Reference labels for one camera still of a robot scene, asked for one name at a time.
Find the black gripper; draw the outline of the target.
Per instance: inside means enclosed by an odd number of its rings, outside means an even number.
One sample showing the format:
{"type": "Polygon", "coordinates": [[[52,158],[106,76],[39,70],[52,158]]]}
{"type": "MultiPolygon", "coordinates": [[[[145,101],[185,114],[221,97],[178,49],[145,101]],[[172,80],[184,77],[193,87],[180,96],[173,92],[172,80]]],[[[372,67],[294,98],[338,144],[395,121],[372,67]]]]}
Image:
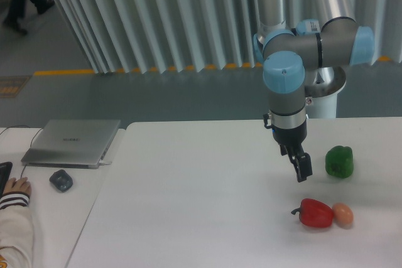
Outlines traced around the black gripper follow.
{"type": "MultiPolygon", "coordinates": [[[[296,128],[282,129],[276,127],[274,124],[268,124],[268,121],[271,120],[269,114],[264,114],[263,120],[264,127],[272,130],[273,138],[279,144],[282,156],[287,156],[288,153],[304,152],[302,142],[307,136],[307,121],[304,121],[304,123],[296,128]]],[[[308,153],[296,156],[289,155],[289,159],[294,166],[296,178],[299,183],[305,181],[312,175],[311,158],[308,153]]]]}

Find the white sleeved forearm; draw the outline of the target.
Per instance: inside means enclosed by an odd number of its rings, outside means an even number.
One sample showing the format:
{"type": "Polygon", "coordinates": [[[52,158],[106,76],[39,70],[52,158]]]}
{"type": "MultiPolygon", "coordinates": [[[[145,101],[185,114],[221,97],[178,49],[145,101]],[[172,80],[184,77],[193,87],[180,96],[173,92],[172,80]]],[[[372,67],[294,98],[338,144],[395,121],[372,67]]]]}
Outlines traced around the white sleeved forearm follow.
{"type": "Polygon", "coordinates": [[[1,267],[32,267],[34,229],[30,198],[12,192],[1,197],[1,267]]]}

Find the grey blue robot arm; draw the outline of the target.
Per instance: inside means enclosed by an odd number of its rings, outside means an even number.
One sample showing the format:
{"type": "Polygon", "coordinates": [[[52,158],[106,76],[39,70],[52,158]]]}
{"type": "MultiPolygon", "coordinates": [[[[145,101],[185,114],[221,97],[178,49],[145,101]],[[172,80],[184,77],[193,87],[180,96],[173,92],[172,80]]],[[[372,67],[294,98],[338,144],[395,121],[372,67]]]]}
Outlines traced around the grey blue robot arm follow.
{"type": "Polygon", "coordinates": [[[264,125],[300,182],[312,174],[310,155],[302,148],[307,136],[306,75],[319,68],[367,63],[374,55],[374,33],[356,23],[350,0],[316,0],[316,5],[317,27],[306,20],[287,29],[285,0],[258,0],[260,24],[253,37],[268,89],[264,125]]]}

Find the person's hand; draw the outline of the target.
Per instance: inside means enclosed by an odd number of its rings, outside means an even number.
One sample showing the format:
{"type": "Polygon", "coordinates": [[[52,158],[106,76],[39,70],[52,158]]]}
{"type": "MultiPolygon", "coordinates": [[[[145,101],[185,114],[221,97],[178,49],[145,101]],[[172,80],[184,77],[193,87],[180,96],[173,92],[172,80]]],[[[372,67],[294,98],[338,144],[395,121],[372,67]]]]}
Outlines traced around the person's hand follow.
{"type": "Polygon", "coordinates": [[[26,207],[29,205],[30,196],[31,184],[27,177],[18,180],[11,178],[4,187],[1,197],[1,209],[15,205],[26,207]]]}

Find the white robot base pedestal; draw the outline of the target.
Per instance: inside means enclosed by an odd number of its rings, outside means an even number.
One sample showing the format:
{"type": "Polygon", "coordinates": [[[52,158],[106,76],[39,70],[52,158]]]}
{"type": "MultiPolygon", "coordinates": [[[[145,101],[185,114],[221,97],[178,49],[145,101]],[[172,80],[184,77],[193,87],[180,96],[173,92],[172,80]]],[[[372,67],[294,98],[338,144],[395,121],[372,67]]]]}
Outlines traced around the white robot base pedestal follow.
{"type": "Polygon", "coordinates": [[[310,119],[334,119],[337,117],[337,97],[346,83],[342,67],[326,67],[307,70],[305,97],[307,116],[310,119]]]}

